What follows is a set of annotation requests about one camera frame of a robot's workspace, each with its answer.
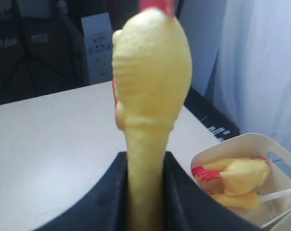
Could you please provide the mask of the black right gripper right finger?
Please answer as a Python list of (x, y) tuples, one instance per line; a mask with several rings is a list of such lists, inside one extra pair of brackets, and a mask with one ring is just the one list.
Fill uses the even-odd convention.
[(171, 152), (164, 157), (165, 231), (261, 231), (205, 193)]

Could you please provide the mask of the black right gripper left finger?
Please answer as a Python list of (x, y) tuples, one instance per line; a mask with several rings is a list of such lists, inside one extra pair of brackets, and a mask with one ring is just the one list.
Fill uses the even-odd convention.
[(98, 183), (40, 231), (125, 231), (127, 157), (119, 152)]

